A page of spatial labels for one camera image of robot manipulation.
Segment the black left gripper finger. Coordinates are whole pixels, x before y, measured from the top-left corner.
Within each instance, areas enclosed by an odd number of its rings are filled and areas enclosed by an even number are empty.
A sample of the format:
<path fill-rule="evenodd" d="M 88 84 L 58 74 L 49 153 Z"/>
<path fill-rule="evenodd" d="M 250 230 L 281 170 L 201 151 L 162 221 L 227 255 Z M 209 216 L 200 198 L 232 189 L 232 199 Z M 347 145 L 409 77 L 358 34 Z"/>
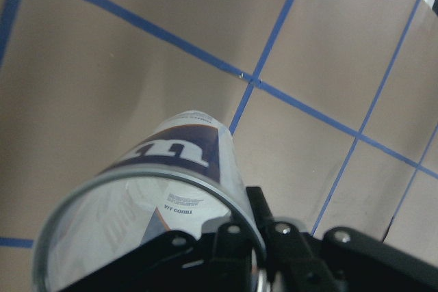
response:
<path fill-rule="evenodd" d="M 260 233 L 264 233 L 266 228 L 273 223 L 274 218 L 263 190 L 259 186 L 248 186 L 246 187 L 246 194 L 256 226 Z"/>

